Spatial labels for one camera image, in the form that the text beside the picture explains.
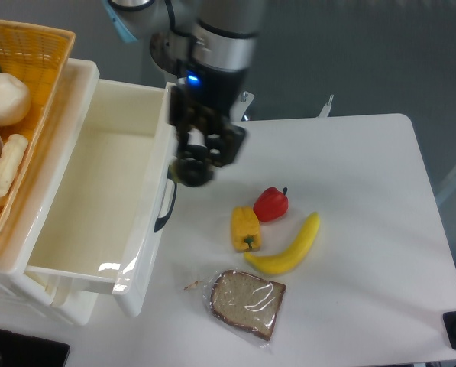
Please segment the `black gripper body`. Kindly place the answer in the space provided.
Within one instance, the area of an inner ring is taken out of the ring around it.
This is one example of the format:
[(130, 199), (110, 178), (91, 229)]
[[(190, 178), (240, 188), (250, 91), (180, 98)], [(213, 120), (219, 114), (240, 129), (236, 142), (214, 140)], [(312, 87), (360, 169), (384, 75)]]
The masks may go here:
[(205, 137), (231, 124), (230, 111), (241, 91), (246, 71), (185, 69), (186, 83), (172, 88), (170, 122), (189, 123)]

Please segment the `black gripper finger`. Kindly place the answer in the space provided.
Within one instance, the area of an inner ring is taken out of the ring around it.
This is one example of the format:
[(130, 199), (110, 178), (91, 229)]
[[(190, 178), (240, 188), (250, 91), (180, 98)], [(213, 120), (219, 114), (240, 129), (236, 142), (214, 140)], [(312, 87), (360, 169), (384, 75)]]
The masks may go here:
[(196, 146), (190, 143), (191, 132), (194, 129), (189, 123), (170, 122), (174, 128), (176, 147), (171, 164), (194, 164), (197, 162)]
[(209, 163), (215, 167), (232, 164), (247, 136), (244, 128), (226, 125), (206, 138)]

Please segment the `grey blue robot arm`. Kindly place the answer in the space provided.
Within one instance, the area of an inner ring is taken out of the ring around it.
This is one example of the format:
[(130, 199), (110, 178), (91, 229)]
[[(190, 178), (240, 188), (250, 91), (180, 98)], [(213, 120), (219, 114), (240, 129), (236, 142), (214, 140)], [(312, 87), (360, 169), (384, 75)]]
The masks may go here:
[(126, 42), (164, 39), (163, 71), (177, 82), (170, 124), (177, 132), (176, 166), (202, 174), (231, 164), (246, 136), (233, 125), (251, 66), (265, 1), (106, 1)]

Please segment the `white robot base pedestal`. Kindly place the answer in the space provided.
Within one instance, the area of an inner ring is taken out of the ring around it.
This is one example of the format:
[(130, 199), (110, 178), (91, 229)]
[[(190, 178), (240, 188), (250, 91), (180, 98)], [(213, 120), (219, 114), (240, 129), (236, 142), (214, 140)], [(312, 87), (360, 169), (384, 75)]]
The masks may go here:
[[(166, 82), (184, 85), (186, 83), (185, 65), (189, 46), (189, 35), (178, 35), (173, 31), (159, 32), (150, 38), (150, 58), (155, 67), (163, 74)], [(234, 121), (248, 121), (247, 112), (255, 96), (243, 90), (231, 107), (230, 117)]]

